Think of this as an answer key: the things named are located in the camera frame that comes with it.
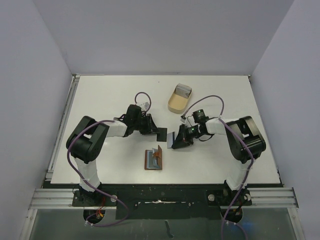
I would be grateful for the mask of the tan oval cardboard tray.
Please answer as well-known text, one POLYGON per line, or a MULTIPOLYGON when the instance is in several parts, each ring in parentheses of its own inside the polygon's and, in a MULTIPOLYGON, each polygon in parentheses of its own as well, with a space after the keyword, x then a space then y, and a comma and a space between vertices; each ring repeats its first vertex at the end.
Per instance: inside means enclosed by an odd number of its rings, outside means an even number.
POLYGON ((174 89, 173 93, 171 94, 171 96, 168 100, 168 104, 167 104, 168 110, 173 113, 176 113, 176 114, 182 113, 186 109, 186 106, 189 102, 190 96, 189 96, 189 98, 184 98, 179 95, 176 95, 175 89, 174 89))

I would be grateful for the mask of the aluminium rail left edge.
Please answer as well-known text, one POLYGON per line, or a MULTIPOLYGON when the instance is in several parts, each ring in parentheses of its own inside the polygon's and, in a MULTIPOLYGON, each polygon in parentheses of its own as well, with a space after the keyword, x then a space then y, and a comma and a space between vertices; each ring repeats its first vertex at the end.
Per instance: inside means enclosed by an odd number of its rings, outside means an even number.
POLYGON ((75 97, 75 94, 76 94, 76 91, 77 91, 79 80, 80 80, 80 75, 79 74, 73 74, 72 75, 72 80, 71 80, 70 88, 69 88, 69 91, 68 91, 67 99, 66 99, 66 102, 65 102, 64 110, 63 110, 63 113, 62 113, 61 121, 60 121, 60 124, 59 124, 59 129, 58 129, 56 141, 55 141, 55 144, 54 144, 54 148, 53 148, 53 151, 52 151, 52 155, 51 155, 51 158, 50 158, 48 169, 47 169, 46 174, 45 174, 45 178, 44 178, 45 181, 50 181, 52 179, 52 176, 53 176, 53 173, 54 173, 55 164, 56 164, 57 157, 58 157, 58 154, 59 154, 60 146, 61 146, 63 135, 64 135, 64 132, 65 132, 65 129, 66 129, 66 125, 67 125, 67 122, 68 122, 68 118, 69 118, 69 114, 70 114, 71 107, 72 107, 72 104, 73 104, 73 100, 74 100, 74 97, 75 97))

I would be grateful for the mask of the aluminium rail front right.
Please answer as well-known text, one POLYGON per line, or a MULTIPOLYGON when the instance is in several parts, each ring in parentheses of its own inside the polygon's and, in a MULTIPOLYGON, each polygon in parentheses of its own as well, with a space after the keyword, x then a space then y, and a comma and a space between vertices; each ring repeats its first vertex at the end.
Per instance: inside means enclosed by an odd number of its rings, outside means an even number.
POLYGON ((252 208, 299 208, 293 187, 248 188, 252 208))

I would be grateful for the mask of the silver striped credit card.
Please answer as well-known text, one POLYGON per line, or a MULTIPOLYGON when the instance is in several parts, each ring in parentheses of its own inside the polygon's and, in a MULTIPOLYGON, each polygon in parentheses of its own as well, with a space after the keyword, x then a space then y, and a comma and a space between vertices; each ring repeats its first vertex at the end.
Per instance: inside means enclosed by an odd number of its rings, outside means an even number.
POLYGON ((166 136, 166 144, 167 144, 167 148, 168 149, 172 148, 172 145, 175 142, 175 138, 176 138, 176 133, 174 131, 167 134, 167 136, 166 136))

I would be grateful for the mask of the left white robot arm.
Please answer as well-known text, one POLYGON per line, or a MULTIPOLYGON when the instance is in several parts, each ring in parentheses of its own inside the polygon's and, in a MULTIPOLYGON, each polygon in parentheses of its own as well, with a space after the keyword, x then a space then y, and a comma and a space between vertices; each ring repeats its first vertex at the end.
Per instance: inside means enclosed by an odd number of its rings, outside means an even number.
POLYGON ((102 199, 96 159, 106 138, 125 138, 134 131, 141 135, 160 133, 152 115, 131 104, 125 114, 113 120, 96 121, 90 116, 83 116, 69 136, 66 142, 67 160, 79 175, 79 190, 84 192, 83 198, 88 204, 95 206, 102 199))

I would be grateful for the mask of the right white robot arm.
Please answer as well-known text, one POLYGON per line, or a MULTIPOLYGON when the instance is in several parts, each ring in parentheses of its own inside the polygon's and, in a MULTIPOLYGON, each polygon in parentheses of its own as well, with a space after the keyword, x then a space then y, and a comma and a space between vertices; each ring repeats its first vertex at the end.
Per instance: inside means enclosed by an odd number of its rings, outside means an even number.
POLYGON ((178 132, 167 135, 167 148, 178 150, 194 144, 202 136, 224 135, 234 158, 225 182, 229 188, 222 192, 230 205, 241 198, 240 189, 247 185, 253 163, 267 148, 266 141, 251 116, 234 119, 209 117, 200 109, 192 113, 194 125, 182 123, 178 132))

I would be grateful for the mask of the brown leather card holder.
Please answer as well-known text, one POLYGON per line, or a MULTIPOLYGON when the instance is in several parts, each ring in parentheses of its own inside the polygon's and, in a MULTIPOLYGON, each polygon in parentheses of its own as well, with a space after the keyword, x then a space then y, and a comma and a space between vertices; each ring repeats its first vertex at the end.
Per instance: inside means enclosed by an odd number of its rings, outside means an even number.
POLYGON ((145 170, 153 170, 153 171, 161 171, 163 169, 163 150, 160 145, 158 145, 157 148, 145 150, 145 152, 144 152, 144 169, 145 170), (154 167, 151 169, 147 168, 147 156, 148 156, 149 151, 151 151, 153 153, 154 167))

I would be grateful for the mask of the black credit card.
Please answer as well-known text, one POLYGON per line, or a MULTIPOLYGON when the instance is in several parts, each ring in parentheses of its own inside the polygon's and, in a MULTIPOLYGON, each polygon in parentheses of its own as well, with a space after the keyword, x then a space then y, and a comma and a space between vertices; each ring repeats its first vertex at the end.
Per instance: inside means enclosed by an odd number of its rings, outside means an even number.
POLYGON ((159 127, 158 133, 156 134, 157 142, 166 142, 167 141, 167 131, 168 129, 165 127, 159 127))

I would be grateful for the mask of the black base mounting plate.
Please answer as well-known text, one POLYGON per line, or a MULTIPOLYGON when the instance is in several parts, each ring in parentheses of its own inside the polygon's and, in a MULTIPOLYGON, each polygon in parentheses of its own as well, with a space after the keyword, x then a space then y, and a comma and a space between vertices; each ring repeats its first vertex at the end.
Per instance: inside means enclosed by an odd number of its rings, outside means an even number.
POLYGON ((108 210, 115 211, 116 220, 219 220, 226 215, 239 221, 243 216, 243 207, 252 205, 248 189, 240 194, 225 187, 213 186, 103 188, 103 191, 108 195, 85 193, 78 189, 73 193, 72 206, 83 207, 84 219, 98 223, 108 210))

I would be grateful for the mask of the aluminium rail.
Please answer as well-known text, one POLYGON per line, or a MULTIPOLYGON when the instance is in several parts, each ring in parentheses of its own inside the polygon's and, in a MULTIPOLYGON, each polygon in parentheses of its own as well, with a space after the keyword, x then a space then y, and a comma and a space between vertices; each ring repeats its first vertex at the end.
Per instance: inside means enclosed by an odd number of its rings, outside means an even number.
POLYGON ((34 190, 29 209, 62 210, 72 208, 74 194, 68 188, 38 188, 34 190))
POLYGON ((293 187, 248 188, 252 208, 299 208, 293 187))

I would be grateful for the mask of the aluminium rail front left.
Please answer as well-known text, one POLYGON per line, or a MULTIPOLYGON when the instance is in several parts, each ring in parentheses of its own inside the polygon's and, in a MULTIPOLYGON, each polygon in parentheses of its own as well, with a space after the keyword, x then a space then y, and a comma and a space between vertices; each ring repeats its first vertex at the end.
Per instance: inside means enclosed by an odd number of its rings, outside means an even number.
POLYGON ((62 210, 72 208, 74 194, 68 188, 38 188, 34 190, 29 209, 62 210))

